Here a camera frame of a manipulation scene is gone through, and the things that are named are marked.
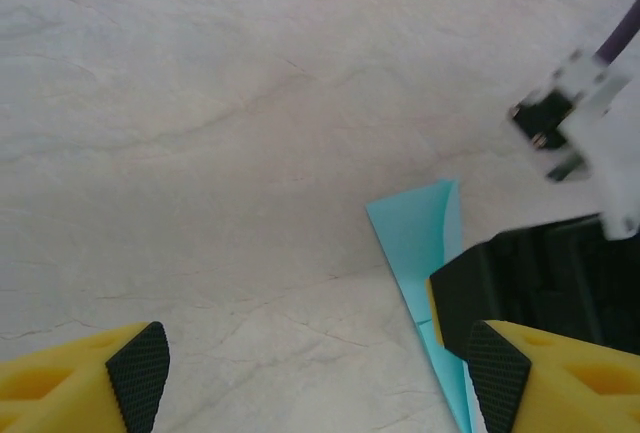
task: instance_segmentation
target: marble countertop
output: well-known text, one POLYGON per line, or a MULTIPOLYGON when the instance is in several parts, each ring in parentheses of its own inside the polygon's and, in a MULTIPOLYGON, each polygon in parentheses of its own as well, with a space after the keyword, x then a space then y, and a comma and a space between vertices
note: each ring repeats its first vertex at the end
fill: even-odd
POLYGON ((498 125, 631 1, 0 0, 0 360, 159 320, 157 432, 455 431, 364 205, 590 211, 498 125))

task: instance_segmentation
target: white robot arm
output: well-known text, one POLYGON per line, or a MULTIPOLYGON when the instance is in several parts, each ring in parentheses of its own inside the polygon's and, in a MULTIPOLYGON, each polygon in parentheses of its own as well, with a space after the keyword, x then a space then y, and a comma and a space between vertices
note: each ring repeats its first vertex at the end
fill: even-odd
POLYGON ((638 30, 640 0, 598 52, 574 52, 547 85, 509 112, 509 124, 547 178, 591 177, 611 240, 640 230, 640 130, 609 111, 631 79, 611 63, 638 30))

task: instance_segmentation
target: black connector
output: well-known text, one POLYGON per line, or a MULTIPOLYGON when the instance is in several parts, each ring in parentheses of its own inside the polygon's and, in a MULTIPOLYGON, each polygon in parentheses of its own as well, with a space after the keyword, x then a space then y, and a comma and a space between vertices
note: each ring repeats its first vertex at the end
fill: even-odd
POLYGON ((542 101, 522 102, 513 109, 513 121, 537 149, 557 150, 567 143, 558 126, 573 110, 573 102, 558 90, 542 101))

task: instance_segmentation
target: purple cable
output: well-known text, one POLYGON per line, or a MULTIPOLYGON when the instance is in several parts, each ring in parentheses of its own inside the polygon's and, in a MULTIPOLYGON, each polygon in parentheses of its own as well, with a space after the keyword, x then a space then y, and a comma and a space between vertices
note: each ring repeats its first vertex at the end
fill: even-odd
POLYGON ((640 0, 636 0, 620 24, 613 30, 611 36, 596 52, 596 56, 609 63, 613 63, 620 53, 631 42, 640 30, 640 0))

